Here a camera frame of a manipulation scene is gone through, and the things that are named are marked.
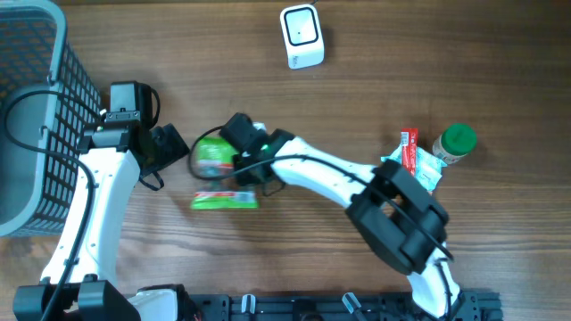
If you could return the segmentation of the teal wipes packet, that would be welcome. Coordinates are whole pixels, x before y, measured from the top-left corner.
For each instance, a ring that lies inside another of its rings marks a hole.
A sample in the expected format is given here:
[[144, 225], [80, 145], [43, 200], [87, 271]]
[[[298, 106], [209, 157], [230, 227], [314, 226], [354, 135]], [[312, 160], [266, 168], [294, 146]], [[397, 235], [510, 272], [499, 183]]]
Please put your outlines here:
[[447, 164], [424, 149], [417, 148], [416, 168], [414, 177], [429, 192], [432, 193], [441, 178], [442, 169]]

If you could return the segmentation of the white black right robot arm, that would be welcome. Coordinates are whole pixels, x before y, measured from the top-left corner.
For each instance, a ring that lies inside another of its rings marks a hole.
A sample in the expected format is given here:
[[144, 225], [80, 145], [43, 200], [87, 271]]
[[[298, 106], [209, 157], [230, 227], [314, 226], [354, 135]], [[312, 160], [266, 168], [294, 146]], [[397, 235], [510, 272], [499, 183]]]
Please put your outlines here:
[[283, 129], [269, 134], [243, 113], [219, 134], [237, 152], [233, 162], [240, 181], [276, 178], [340, 205], [368, 247], [407, 277], [413, 302], [432, 319], [453, 318], [460, 288], [448, 267], [449, 215], [400, 163], [343, 160]]

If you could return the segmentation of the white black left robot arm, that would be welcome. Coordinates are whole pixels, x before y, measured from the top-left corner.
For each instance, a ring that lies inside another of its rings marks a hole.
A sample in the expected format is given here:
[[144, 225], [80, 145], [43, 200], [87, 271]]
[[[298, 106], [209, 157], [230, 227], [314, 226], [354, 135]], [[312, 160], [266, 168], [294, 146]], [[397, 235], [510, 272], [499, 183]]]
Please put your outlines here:
[[115, 286], [120, 232], [136, 184], [189, 149], [173, 125], [158, 126], [157, 91], [136, 81], [111, 86], [108, 109], [84, 126], [77, 156], [49, 156], [78, 167], [58, 247], [37, 285], [13, 301], [19, 320], [191, 320], [195, 306], [181, 284], [148, 286], [126, 297]]

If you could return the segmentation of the red snack stick packet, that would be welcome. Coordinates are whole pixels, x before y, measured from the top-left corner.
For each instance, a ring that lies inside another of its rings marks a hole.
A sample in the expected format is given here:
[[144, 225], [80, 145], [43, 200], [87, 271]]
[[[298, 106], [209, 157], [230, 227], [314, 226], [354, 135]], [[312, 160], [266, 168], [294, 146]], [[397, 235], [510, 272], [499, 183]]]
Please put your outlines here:
[[401, 130], [401, 164], [415, 176], [417, 168], [418, 130], [403, 128]]

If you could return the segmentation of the green lid spread jar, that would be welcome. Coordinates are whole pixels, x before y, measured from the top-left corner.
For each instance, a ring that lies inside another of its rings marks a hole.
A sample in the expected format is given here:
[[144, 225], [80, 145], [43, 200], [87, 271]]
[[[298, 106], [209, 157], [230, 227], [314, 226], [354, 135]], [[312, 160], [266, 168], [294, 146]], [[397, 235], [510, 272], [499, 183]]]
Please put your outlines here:
[[477, 144], [475, 130], [467, 124], [450, 125], [434, 141], [432, 152], [435, 157], [450, 165], [470, 154]]

